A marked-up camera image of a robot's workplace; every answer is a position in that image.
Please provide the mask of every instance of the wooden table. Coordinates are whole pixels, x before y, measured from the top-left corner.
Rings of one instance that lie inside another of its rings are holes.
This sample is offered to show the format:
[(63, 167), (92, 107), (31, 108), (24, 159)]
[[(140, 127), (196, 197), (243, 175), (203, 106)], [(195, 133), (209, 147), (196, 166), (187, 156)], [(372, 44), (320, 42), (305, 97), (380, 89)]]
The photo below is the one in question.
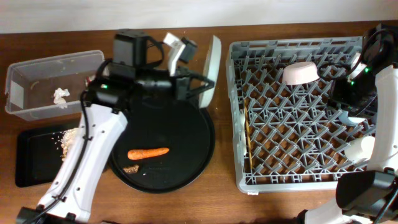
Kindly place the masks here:
[[(398, 25), (398, 21), (388, 24)], [(162, 40), (166, 32), (187, 36), (199, 48), (190, 68), (202, 71), (211, 36), (223, 44), (220, 75), (208, 111), (216, 129), (214, 156), (204, 173), (192, 184), (172, 193), (153, 195), (138, 192), (122, 183), (111, 170), (99, 180), (91, 223), (111, 220), (120, 223), (251, 223), (292, 218), (334, 197), (333, 190), (268, 193), (248, 196), (236, 187), (232, 147), (233, 129), (226, 86), (225, 60), (229, 45), (240, 40), (345, 37), (362, 35), (378, 22), (331, 24), (284, 24), (210, 28), (152, 29), (147, 33)], [(4, 93), (7, 67), (14, 62), (100, 49), (112, 57), (115, 31), (54, 32), (0, 35), (0, 93)], [(22, 206), (34, 208), (50, 184), (18, 188), (14, 183), (17, 135), (26, 129), (78, 118), (78, 114), (27, 122), (4, 111), (0, 97), (0, 223), (13, 223)]]

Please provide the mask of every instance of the dish rack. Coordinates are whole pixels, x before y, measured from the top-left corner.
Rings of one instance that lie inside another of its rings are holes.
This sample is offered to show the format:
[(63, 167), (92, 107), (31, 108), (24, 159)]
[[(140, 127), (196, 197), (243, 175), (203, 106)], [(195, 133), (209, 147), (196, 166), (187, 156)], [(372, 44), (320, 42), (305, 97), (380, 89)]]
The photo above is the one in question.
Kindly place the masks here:
[[(364, 171), (344, 155), (349, 142), (375, 135), (365, 120), (346, 126), (341, 110), (327, 110), (331, 82), (282, 83), (283, 68), (296, 62), (351, 63), (361, 51), (361, 37), (234, 42), (226, 61), (228, 96), (233, 119), (233, 147), (238, 189), (247, 194), (335, 189), (345, 173)], [(343, 68), (321, 69), (338, 77)], [(244, 152), (239, 110), (248, 110), (253, 169)]]

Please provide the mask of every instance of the white fork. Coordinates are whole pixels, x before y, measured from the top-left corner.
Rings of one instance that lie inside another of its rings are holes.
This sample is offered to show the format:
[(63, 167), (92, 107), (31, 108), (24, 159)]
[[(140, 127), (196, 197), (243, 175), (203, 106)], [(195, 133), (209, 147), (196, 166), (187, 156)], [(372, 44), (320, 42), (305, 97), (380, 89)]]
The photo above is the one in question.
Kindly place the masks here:
[(239, 113), (240, 113), (240, 116), (241, 116), (241, 126), (242, 126), (241, 140), (243, 142), (243, 155), (245, 156), (246, 153), (248, 153), (248, 149), (247, 149), (247, 146), (246, 146), (246, 135), (245, 135), (245, 132), (244, 132), (246, 116), (244, 114), (244, 109), (240, 109)]

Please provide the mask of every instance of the black plate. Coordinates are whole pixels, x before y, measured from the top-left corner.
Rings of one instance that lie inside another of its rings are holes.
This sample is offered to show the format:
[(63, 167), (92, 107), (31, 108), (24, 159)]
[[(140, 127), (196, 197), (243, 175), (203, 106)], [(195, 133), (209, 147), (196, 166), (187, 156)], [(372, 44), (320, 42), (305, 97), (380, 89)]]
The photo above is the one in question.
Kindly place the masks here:
[[(126, 130), (109, 158), (113, 172), (128, 186), (150, 193), (177, 190), (194, 181), (209, 163), (215, 147), (215, 130), (207, 110), (188, 102), (154, 106), (143, 103), (132, 112)], [(168, 147), (162, 156), (132, 161), (131, 149)], [(123, 167), (138, 164), (136, 174)]]
[(62, 131), (78, 126), (79, 120), (75, 120), (20, 133), (17, 139), (15, 184), (28, 187), (52, 182), (62, 165), (61, 143), (57, 141), (63, 137)]

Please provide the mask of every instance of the carrot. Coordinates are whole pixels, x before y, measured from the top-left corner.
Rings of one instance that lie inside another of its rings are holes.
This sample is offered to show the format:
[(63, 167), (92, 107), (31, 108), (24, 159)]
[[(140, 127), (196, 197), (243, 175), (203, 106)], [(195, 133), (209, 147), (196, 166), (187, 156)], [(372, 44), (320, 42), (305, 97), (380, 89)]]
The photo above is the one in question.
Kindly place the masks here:
[(161, 156), (169, 152), (168, 148), (158, 149), (132, 149), (128, 152), (127, 156), (131, 160), (145, 159), (155, 156)]

